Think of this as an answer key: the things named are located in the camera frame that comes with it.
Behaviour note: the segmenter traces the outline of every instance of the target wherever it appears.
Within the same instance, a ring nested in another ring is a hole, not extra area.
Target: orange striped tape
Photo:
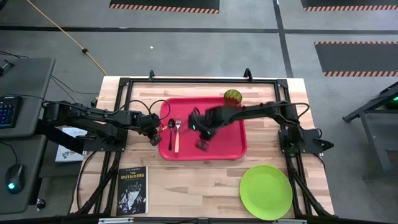
[[[319,11],[370,11],[370,10],[396,10],[398,5],[385,5],[385,6],[315,6],[305,7],[307,12]]]
[[[326,77],[398,77],[397,71],[375,71],[375,72],[323,72]]]
[[[397,41],[316,41],[318,44],[398,44]]]
[[[189,7],[168,7],[168,6],[143,6],[143,5],[130,5],[130,4],[111,4],[111,9],[136,9],[136,10],[150,10],[150,11],[167,11],[167,12],[195,12],[206,14],[218,14],[216,9],[200,9]]]

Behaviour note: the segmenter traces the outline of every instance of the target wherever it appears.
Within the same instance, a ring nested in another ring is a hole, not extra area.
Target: lime green plate
[[[273,166],[259,165],[246,171],[239,193],[246,209],[262,220],[281,218],[292,205],[289,180]]]

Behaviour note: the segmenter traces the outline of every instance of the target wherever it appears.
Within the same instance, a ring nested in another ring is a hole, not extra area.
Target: book
[[[85,136],[87,134],[86,130],[78,128],[62,128],[62,131],[74,138],[77,136]],[[55,162],[77,162],[77,161],[83,161],[83,155],[73,152],[65,148],[64,146],[61,145],[58,146],[57,155],[55,156]]]
[[[148,212],[148,167],[119,169],[116,215]]]

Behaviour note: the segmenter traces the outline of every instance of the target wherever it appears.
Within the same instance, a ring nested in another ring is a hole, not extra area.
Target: black keyboard
[[[0,129],[15,127],[21,103],[20,96],[0,97]]]

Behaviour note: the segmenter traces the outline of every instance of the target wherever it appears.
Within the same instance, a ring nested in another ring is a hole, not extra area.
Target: wooden table
[[[99,94],[98,108],[113,110],[120,77],[105,77]],[[304,80],[287,79],[291,101],[308,103]],[[269,84],[177,84],[135,83],[132,100],[141,100],[150,105],[155,100],[186,96],[222,96],[226,90],[236,89],[243,95],[244,105],[255,105],[275,101],[274,88]],[[152,112],[159,114],[161,103]],[[298,114],[305,109],[298,106]],[[130,110],[146,109],[139,103],[131,103]],[[287,174],[285,157],[279,149],[277,131],[279,125],[269,118],[245,120],[248,151],[236,161],[165,161],[157,147],[149,140],[130,131],[126,150],[122,154],[119,168],[149,167],[149,213],[144,217],[208,217],[208,218],[254,218],[239,198],[239,181],[251,167],[268,164]],[[300,122],[303,128],[313,128],[311,111],[305,113]],[[80,200],[83,205],[97,187],[104,153],[95,154],[83,172],[80,184]],[[308,188],[324,208],[333,213],[330,193],[322,163],[311,154],[303,155],[303,164]],[[104,191],[101,211],[104,209],[108,188]],[[115,190],[112,216],[116,216],[117,188]],[[298,200],[303,212],[303,198],[298,191]],[[76,198],[71,212],[76,211]],[[292,208],[285,218],[293,218]]]

